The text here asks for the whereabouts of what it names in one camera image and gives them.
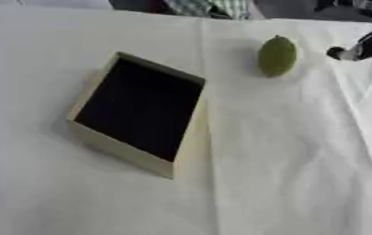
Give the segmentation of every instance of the plaid shirt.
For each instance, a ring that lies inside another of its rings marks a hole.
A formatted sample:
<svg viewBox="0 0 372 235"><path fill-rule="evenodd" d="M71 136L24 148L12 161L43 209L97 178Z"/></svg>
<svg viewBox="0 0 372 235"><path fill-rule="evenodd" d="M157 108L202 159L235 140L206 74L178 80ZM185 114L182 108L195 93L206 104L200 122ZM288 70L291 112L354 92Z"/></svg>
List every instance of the plaid shirt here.
<svg viewBox="0 0 372 235"><path fill-rule="evenodd" d="M248 19L251 0L164 0L177 14L191 17Z"/></svg>

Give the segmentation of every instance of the white cloth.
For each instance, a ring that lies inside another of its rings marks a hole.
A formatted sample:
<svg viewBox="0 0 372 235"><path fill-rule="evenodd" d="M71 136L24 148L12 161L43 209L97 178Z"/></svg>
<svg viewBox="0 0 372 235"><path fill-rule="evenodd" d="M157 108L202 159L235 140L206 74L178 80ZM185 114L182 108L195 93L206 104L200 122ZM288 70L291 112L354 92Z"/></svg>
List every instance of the white cloth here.
<svg viewBox="0 0 372 235"><path fill-rule="evenodd" d="M220 234L372 234L372 135L355 110L372 61L324 54L356 27L277 20L205 28ZM254 55L275 35L294 40L299 63L270 80Z"/></svg>
<svg viewBox="0 0 372 235"><path fill-rule="evenodd" d="M322 55L371 29L1 7L0 235L372 235L372 128L357 113L372 61ZM301 57L265 80L255 52L275 34ZM169 181L70 136L67 111L116 50L209 79L212 159Z"/></svg>
<svg viewBox="0 0 372 235"><path fill-rule="evenodd" d="M65 121L117 50L200 74L198 25L0 7L0 235L216 234L209 155L171 181L90 151Z"/></svg>

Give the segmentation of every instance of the open box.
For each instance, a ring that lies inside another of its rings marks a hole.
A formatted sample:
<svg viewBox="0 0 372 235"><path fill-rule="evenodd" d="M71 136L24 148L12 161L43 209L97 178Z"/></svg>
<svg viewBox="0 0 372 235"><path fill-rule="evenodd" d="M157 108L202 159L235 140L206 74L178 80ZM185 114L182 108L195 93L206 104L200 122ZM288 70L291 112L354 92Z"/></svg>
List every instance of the open box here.
<svg viewBox="0 0 372 235"><path fill-rule="evenodd" d="M205 80L119 52L68 120L86 144L168 178L207 133Z"/></svg>

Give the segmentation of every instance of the green ball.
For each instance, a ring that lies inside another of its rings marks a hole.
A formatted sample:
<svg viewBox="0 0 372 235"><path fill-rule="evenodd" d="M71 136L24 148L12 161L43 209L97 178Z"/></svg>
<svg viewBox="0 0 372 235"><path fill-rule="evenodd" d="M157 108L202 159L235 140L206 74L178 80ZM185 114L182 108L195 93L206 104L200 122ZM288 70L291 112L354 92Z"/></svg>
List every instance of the green ball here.
<svg viewBox="0 0 372 235"><path fill-rule="evenodd" d="M260 49L258 66L267 77L277 77L287 73L296 59L296 45L287 38L276 36Z"/></svg>

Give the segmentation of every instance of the person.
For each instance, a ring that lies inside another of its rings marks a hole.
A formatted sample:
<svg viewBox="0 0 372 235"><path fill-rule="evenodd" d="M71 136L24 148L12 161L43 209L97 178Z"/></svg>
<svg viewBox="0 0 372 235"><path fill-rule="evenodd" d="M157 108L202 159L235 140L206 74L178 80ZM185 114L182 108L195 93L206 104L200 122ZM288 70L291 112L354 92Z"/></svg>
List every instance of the person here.
<svg viewBox="0 0 372 235"><path fill-rule="evenodd" d="M140 0L134 4L109 0L116 9L140 10L151 13L220 19L250 19L253 0Z"/></svg>
<svg viewBox="0 0 372 235"><path fill-rule="evenodd" d="M224 19L251 18L253 0L164 0L178 15Z"/></svg>

